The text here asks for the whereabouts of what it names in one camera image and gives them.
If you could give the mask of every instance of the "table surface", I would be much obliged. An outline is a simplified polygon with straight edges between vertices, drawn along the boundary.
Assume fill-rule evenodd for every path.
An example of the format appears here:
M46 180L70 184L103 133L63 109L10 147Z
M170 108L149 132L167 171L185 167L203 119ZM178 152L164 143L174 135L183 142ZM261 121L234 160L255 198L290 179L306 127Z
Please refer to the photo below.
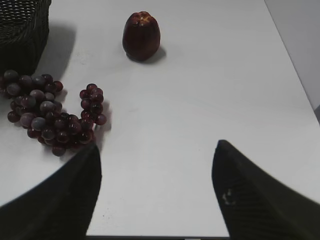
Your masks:
M136 63L122 34L142 10L159 23L161 49ZM49 20L37 72L63 82L69 113L80 114L88 83L112 109L88 235L228 236L211 180L219 139L320 201L319 124L263 0L55 0ZM52 156L6 114L0 127L2 205L71 155Z

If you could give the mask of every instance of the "red fruit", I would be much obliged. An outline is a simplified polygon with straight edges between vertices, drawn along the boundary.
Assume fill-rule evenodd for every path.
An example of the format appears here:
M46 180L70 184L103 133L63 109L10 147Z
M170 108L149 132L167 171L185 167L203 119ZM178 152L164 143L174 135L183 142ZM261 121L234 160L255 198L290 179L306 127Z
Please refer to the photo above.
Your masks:
M64 85L62 84L62 82L60 81L54 81L53 82L54 85L55 85L55 91L58 93L58 92L61 92L62 89L64 89Z
M156 53L160 46L160 29L148 12L133 13L125 23L122 46L129 58L142 62Z

